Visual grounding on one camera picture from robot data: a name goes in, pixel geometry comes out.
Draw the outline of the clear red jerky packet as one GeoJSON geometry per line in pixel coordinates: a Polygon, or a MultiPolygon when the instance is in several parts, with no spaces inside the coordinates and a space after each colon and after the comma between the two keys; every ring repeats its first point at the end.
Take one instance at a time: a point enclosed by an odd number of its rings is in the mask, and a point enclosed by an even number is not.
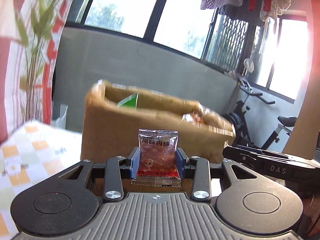
{"type": "Polygon", "coordinates": [[[151,187],[180,187],[175,155],[178,132],[140,129],[138,139],[139,167],[131,183],[151,187]]]}

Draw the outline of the green cracker snack bag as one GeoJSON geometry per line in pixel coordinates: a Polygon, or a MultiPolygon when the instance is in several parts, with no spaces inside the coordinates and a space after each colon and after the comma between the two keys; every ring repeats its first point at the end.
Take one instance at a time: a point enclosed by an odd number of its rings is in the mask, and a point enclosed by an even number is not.
{"type": "Polygon", "coordinates": [[[134,93],[124,98],[123,100],[118,102],[117,107],[137,108],[138,96],[139,96],[139,93],[134,93]]]}

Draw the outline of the clear bread bag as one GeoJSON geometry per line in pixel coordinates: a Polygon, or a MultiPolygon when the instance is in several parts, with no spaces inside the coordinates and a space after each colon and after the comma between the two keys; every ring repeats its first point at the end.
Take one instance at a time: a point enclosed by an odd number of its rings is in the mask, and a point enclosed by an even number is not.
{"type": "Polygon", "coordinates": [[[224,128],[226,122],[223,117],[215,111],[199,105],[191,113],[184,114],[182,120],[191,123],[197,127],[211,126],[217,128],[224,128]]]}

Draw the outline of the brown cardboard box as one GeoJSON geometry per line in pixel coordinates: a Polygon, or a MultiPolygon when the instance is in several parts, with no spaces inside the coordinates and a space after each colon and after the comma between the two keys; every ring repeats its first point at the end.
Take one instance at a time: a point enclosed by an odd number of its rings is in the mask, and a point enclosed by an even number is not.
{"type": "Polygon", "coordinates": [[[139,129],[178,132],[178,146],[188,155],[219,163],[225,142],[235,141],[235,128],[225,118],[224,128],[197,127],[182,120],[201,105],[153,90],[99,80],[85,96],[81,159],[103,163],[127,156],[138,146],[139,129]],[[139,93],[137,108],[117,107],[124,98],[139,93]]]}

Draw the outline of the checkered floral tablecloth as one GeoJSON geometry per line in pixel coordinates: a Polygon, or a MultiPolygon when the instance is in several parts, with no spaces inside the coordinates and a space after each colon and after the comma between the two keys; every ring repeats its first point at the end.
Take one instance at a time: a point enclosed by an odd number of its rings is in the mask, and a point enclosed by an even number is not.
{"type": "Polygon", "coordinates": [[[82,135],[29,121],[1,144],[1,239],[17,234],[10,214],[23,190],[79,162],[82,135]]]}

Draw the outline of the printed backdrop curtain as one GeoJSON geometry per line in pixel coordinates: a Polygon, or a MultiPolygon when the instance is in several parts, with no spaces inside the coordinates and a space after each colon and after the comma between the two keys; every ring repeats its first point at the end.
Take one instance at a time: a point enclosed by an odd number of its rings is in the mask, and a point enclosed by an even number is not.
{"type": "Polygon", "coordinates": [[[1,141],[49,124],[57,51],[73,0],[1,0],[1,141]]]}

